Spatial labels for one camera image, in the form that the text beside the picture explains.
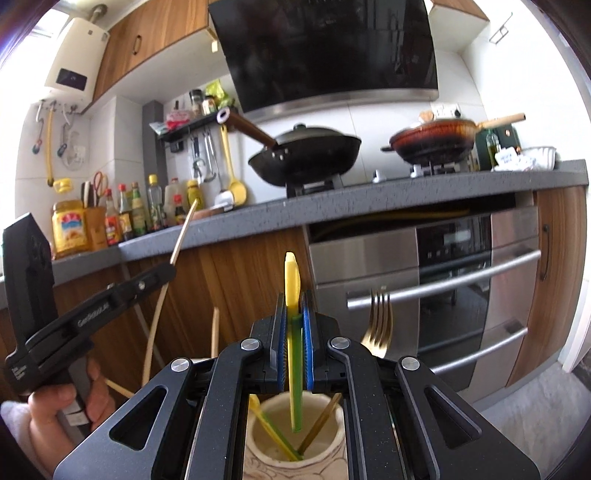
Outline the person's left hand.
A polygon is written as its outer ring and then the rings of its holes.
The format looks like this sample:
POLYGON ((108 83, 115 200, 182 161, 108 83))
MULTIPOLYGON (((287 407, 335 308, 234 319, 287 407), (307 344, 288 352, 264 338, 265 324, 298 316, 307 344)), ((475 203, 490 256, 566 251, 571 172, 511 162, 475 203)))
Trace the person's left hand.
MULTIPOLYGON (((90 393, 85 400, 86 416, 94 431, 115 411, 100 365, 87 360, 90 393)), ((1 418, 28 460, 44 479, 51 479, 59 463, 75 448, 58 420, 58 414, 76 398, 72 384, 50 385, 33 392, 26 402, 5 401, 1 418)))

